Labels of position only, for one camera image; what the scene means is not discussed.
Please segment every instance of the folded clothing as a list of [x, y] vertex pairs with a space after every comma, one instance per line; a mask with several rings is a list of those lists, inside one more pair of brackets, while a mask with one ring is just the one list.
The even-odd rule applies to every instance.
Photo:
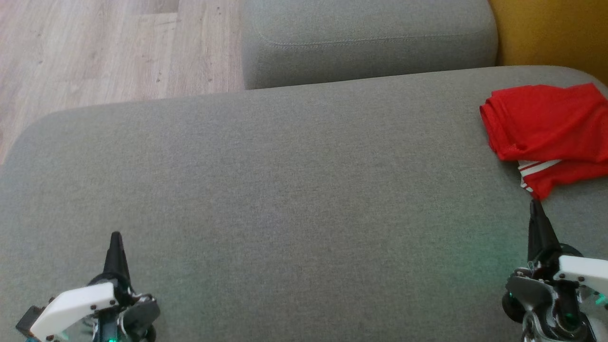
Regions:
[[521, 186], [533, 197], [608, 175], [608, 100], [593, 83], [494, 91], [480, 111], [490, 147], [519, 161]]

